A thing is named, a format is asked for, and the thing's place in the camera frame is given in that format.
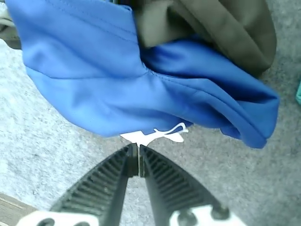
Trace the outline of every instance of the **garment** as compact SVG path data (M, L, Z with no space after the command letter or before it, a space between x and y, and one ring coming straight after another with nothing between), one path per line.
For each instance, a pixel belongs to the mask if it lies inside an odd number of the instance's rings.
M301 83L299 84L299 87L297 89L296 100L301 105Z
M13 49L21 49L15 25L7 10L0 12L0 39Z
M273 133L278 95L195 37L140 52L129 7L99 0L6 4L27 74L77 126L111 137L195 123L254 148Z
M120 0L133 6L140 44L154 47L197 33L257 77L270 68L276 33L265 0Z

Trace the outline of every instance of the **screw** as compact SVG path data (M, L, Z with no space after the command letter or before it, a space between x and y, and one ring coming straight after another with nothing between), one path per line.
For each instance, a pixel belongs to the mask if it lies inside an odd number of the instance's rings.
M230 211L228 207L219 205L214 205L211 211L211 217L215 220L226 220L230 217Z
M179 226L195 226L198 223L196 216L191 210L182 210L178 216Z

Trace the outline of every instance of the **stitching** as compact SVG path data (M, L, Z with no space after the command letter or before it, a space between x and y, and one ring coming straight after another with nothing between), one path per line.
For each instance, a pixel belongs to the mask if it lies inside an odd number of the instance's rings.
M113 33L113 32L110 32L110 31L108 31L108 30L106 30L106 29L103 29L101 26L99 26L99 25L97 25L97 24L92 24L92 23L90 23L89 21L87 21L87 20L85 20L85 19L83 19L83 18L81 18L81 17L78 17L78 16L76 16L76 15L74 15L74 14L71 14L71 13L69 13L69 12L66 12L64 9L62 9L61 7L59 7L59 6L57 6L57 5L54 5L54 4L51 3L49 0L44 0L44 1L46 1L46 2L47 2L49 5L51 5L52 7L56 8L56 9L58 9L58 10L64 12L64 13L66 13L66 14L72 16L72 17L75 17L75 18L77 18L77 19L79 19L79 20L81 20L81 21L84 21L85 23L87 23L87 24L89 24L89 25L91 25L91 26L94 26L94 27L99 28L99 29L102 30L103 32L106 32L106 33L108 33L108 34L114 35L115 37L118 37L118 38L120 38L120 39L122 39L122 40L124 40L124 41L138 44L137 41L125 39L125 38L123 38L123 37L121 37L121 36L119 36L119 35L117 35L117 34L115 34L115 33Z
M41 73L42 75L45 75L46 77L50 78L50 79L54 79L54 80L89 80L89 79L106 79L108 77L85 77L85 78L57 78L57 77L50 77L49 75L41 72L40 70L34 69L33 67L28 66L27 64L24 63L24 65L28 68L31 69L33 71L36 71L38 73ZM127 79L134 79L134 78L138 78L137 77L112 77L113 79L119 79L119 80L127 80Z
M49 4L51 4L51 5L54 6L54 4L50 2L50 0L44 0L44 1L46 1L46 2L48 2ZM110 23L110 22L108 22L108 21L106 21L106 20L104 20L104 19L102 19L102 18L100 18L100 17L91 15L91 14L87 13L86 11L83 11L83 10L80 10L80 9L76 8L75 6L71 5L70 3L68 3L68 2L66 2L66 1L64 1L64 0L58 0L58 1L60 1L61 3L65 4L66 6L72 8L72 9L74 9L74 10L76 10L76 11L78 11L78 12L80 12L80 13L86 15L86 16L90 16L90 17L92 17L92 18L94 18L94 19L97 19L97 20L100 20L100 21L102 21L102 22L105 22L106 24L109 24L109 25L111 25L111 26L113 26L113 27L115 27L115 28L119 28L120 30L123 30L123 31L125 31L125 32L127 32L127 33L136 35L135 32L131 32L131 31L126 30L126 29L124 29L124 28L122 28L122 27L116 26L116 25L114 25L114 24L112 24L112 23Z
M166 80L166 81L169 81L169 82L172 82L172 83L181 85L181 86L186 87L186 88L194 89L194 88L192 88L192 87L189 87L189 86L186 86L186 85L184 85L184 84L181 84L181 83L175 82L175 81L173 81L173 80L170 80L170 79L168 79L168 78L166 78L166 77L164 77L164 76L162 76L162 75L156 74L156 73L154 73L153 71L150 71L150 72L151 72L153 75L155 75L156 77L158 77L158 78L160 78L160 79L162 79L162 80ZM196 93L198 93L198 92L200 92L200 90L196 90L196 91L191 95L191 97L193 97L193 96L194 96ZM226 104L224 101L222 101L221 99L219 99L219 98L216 97L215 95L212 95L211 93L208 93L208 92L206 92L206 93L207 93L208 95L210 95L210 96L212 96L212 97L218 99L219 101L223 102L224 104ZM258 134L259 134L263 139L266 139L266 138L263 136L263 134L262 134L262 133L254 126L254 124L245 118L245 116L240 115L240 117L242 117L245 121L247 121L247 122L254 128L254 130L258 132Z
M35 24L32 24L32 26L35 26L37 30L39 30L39 31L42 32L42 33L47 34L48 36L50 36L50 37L53 38L54 40L56 40L56 41L58 41L58 42L60 42L60 43L63 43L59 38L57 38L57 37L53 36L52 34L50 34L50 33L48 33L48 32L45 32L45 31L43 31L42 29L40 29L39 26L37 26L37 25L35 25ZM76 56L80 57L83 61L89 62L89 63L90 63L91 65L93 65L94 67L98 68L99 70L102 70L101 67L99 67L98 65L94 64L93 62L90 62L89 60L86 60L84 57L81 57L80 54L78 54L78 52L75 51L75 50L74 50L71 46L69 46L68 44L65 43L65 46L66 46L72 53L74 53ZM51 79L61 79L61 78L50 77L50 76L44 74L43 72L41 72L41 71L39 71L39 70L33 69L33 68L29 67L28 65L26 65L26 66L27 66L28 68L34 70L34 71L38 71L39 73L41 73L41 74L43 74L43 75L45 75L45 76L47 76L47 77L49 77L49 78L51 78ZM99 78L106 78L106 77L90 77L90 78L91 78L91 79L95 79L95 78L98 78L98 79L99 79ZM68 79L85 79L85 78L68 78Z

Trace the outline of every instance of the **fabric fold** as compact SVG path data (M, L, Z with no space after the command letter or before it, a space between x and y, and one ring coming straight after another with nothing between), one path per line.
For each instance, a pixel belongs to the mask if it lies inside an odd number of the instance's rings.
M141 50L131 9L106 1L6 4L27 74L77 126L112 137L195 123L253 148L275 129L278 95L200 40Z

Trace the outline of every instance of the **carpet floor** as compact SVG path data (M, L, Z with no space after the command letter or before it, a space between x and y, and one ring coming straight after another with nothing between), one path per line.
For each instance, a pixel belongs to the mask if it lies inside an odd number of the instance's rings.
M301 1L268 0L277 57L262 77L281 96L277 128L263 150L218 130L193 127L184 143L150 147L181 165L249 226L301 225ZM47 209L88 169L126 145L71 125L25 75L21 52L0 42L0 192ZM152 226L144 181L129 182L121 225Z

